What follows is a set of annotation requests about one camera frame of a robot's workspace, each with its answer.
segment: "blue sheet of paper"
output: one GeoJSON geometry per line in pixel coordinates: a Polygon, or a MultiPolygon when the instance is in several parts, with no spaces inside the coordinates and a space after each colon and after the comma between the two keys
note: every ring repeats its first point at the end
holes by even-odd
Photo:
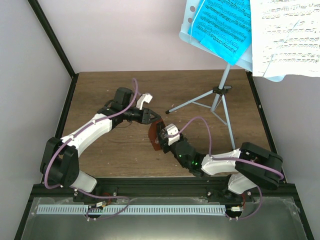
{"type": "Polygon", "coordinates": [[[252,42],[250,0],[201,0],[194,16],[188,34],[236,64],[252,42]]]}

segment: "sheet music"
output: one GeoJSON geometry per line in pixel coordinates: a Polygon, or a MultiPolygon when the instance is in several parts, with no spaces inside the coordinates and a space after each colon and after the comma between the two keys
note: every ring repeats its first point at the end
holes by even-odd
{"type": "Polygon", "coordinates": [[[251,44],[250,0],[201,0],[188,31],[231,65],[251,44]]]}
{"type": "Polygon", "coordinates": [[[250,0],[253,76],[320,77],[320,0],[250,0]]]}

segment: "transparent plastic sheet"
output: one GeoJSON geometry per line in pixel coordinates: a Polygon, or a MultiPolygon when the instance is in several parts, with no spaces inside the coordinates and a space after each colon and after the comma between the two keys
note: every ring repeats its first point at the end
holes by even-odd
{"type": "MultiPolygon", "coordinates": [[[[123,205],[123,199],[117,204],[123,205]]],[[[247,202],[243,216],[259,204],[247,202]]],[[[306,240],[299,209],[292,198],[263,197],[259,212],[243,221],[224,216],[120,215],[88,222],[84,215],[38,215],[40,204],[69,205],[72,198],[35,198],[22,236],[23,240],[69,239],[273,239],[306,240]]],[[[204,198],[135,198],[132,205],[218,205],[204,198]]]]}

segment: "white perforated rail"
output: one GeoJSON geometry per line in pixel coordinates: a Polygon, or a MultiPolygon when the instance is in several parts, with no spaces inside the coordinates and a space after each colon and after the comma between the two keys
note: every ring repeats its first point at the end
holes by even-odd
{"type": "MultiPolygon", "coordinates": [[[[94,209],[90,214],[112,215],[125,205],[109,205],[103,210],[94,209]]],[[[36,214],[83,215],[88,205],[52,205],[40,204],[36,214]]],[[[130,205],[121,215],[207,215],[224,216],[224,205],[130,205]]]]}

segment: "black metal frame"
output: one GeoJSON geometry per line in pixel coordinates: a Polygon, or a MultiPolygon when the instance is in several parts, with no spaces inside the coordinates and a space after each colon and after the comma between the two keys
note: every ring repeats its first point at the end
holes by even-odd
{"type": "MultiPolygon", "coordinates": [[[[39,19],[43,29],[48,35],[52,45],[54,46],[57,54],[63,62],[66,70],[71,77],[71,83],[68,90],[68,94],[63,106],[63,110],[60,116],[60,120],[55,133],[56,138],[62,137],[63,130],[66,124],[68,112],[70,109],[73,94],[76,88],[79,74],[75,73],[62,46],[60,45],[53,29],[50,26],[48,19],[46,18],[41,6],[37,0],[28,0],[30,6],[34,10],[37,18],[39,19]]],[[[264,127],[264,131],[270,146],[271,151],[277,153],[275,143],[273,141],[266,116],[264,114],[257,89],[252,77],[252,72],[247,72],[247,78],[254,96],[254,100],[260,114],[260,118],[264,127]]],[[[226,177],[208,177],[208,178],[196,178],[196,177],[137,177],[137,178],[99,178],[99,184],[102,186],[108,186],[109,188],[116,188],[117,194],[122,196],[128,196],[129,198],[142,198],[142,197],[208,197],[207,193],[210,189],[220,189],[224,186],[226,177]]],[[[300,209],[300,219],[303,224],[306,236],[309,240],[313,240],[313,234],[311,232],[307,217],[305,215],[303,206],[301,204],[296,186],[290,183],[280,183],[278,190],[268,191],[263,190],[263,195],[266,197],[293,197],[296,206],[300,209]]],[[[252,196],[259,196],[257,190],[252,190],[252,196]]],[[[24,228],[28,219],[28,215],[32,206],[34,198],[73,198],[74,191],[68,188],[56,188],[46,189],[43,184],[35,184],[32,188],[29,200],[26,204],[25,211],[23,213],[20,225],[16,232],[15,239],[21,239],[24,228]]],[[[214,196],[208,197],[208,200],[215,202],[214,196]]]]}

